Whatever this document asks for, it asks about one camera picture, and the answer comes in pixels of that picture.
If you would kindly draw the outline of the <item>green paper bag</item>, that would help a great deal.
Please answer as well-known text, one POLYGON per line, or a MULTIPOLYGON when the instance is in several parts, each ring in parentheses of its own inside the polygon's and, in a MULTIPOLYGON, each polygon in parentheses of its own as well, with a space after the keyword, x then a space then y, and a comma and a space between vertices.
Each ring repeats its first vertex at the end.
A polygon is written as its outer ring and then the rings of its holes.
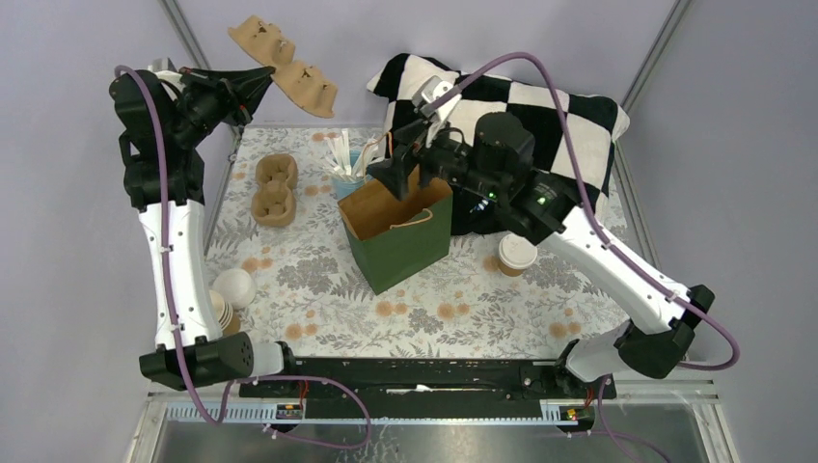
POLYGON ((374 178, 338 201, 353 258, 376 294, 449 254, 452 190, 438 178, 420 187, 419 177, 409 176, 403 201, 374 178))

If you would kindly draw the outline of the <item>white plastic cup lid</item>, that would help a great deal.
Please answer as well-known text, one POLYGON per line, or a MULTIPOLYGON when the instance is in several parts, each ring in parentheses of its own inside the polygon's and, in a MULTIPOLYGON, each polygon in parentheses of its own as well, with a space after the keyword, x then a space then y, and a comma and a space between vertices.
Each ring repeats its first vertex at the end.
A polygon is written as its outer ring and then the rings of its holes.
POLYGON ((526 270, 537 260, 538 250, 525 237, 510 232, 500 240, 498 254, 508 268, 526 270))

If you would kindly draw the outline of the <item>brown paper coffee cup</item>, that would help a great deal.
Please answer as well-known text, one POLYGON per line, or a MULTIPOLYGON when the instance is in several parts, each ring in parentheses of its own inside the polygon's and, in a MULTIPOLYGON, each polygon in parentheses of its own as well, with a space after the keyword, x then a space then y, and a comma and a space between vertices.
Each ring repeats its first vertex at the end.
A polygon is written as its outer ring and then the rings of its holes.
POLYGON ((508 277, 518 277, 525 272, 525 268, 510 266, 502 259, 498 261, 498 269, 508 277))

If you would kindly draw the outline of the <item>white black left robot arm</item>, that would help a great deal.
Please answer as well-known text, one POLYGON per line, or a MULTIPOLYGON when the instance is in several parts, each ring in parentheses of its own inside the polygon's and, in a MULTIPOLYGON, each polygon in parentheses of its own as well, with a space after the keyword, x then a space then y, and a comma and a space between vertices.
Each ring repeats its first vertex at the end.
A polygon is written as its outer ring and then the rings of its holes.
POLYGON ((149 245, 156 294, 144 377, 177 391, 262 376, 277 396, 299 371, 279 342, 223 332, 204 275, 205 164, 198 145, 219 124, 247 124, 272 82, 270 67, 216 71, 119 66, 109 86, 123 124, 123 187, 149 245))

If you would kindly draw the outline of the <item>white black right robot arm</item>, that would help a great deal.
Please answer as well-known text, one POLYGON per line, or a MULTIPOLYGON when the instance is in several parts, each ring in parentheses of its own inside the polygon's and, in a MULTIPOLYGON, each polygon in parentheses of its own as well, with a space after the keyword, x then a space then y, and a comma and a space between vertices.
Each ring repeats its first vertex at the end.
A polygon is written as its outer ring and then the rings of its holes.
POLYGON ((513 115, 492 112, 477 120, 471 145, 450 138, 446 98, 451 83, 428 78, 414 93, 418 119, 400 128, 390 157, 368 167, 398 200, 408 196, 411 175, 419 185, 434 178, 478 195, 513 235, 570 260, 629 316, 616 329, 571 343, 559 356, 553 382, 576 397, 592 381, 624 370, 662 379, 683 364, 700 317, 713 302, 705 286, 666 278, 614 237, 605 237, 585 213, 585 188, 533 165, 534 136, 513 115))

